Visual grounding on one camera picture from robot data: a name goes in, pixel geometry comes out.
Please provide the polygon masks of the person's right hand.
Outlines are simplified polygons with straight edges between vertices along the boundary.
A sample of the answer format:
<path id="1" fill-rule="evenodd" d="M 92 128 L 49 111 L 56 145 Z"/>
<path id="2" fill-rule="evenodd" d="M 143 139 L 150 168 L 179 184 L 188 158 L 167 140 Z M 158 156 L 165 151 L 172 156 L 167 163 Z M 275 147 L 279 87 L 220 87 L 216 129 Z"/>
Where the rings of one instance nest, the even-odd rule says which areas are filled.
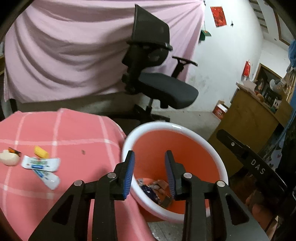
<path id="1" fill-rule="evenodd" d="M 265 226 L 273 220 L 273 215 L 270 211 L 261 204 L 256 203 L 255 198 L 252 195 L 246 199 L 245 205 L 260 225 Z"/>

